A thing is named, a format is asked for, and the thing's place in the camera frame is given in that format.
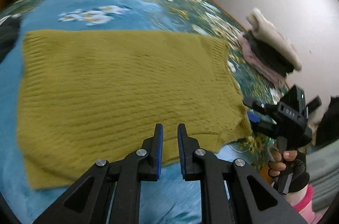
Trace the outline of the right hand in black glove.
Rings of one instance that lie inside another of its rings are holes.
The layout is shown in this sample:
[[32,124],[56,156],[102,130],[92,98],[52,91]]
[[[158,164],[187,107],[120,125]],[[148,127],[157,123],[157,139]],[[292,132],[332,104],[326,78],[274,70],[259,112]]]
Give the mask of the right hand in black glove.
[[268,147],[268,154],[268,176],[273,179],[278,193],[296,193],[308,185],[310,175],[306,170],[304,153],[297,150],[280,152],[275,144]]

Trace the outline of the pink sleeved right forearm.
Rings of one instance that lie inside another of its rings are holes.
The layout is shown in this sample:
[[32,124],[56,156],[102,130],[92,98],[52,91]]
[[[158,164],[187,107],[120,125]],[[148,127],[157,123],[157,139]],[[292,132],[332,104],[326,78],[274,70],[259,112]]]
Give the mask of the pink sleeved right forearm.
[[298,192],[288,193],[286,201],[304,218],[308,224],[318,223],[322,218],[322,214],[313,211],[312,198],[313,187],[307,185]]

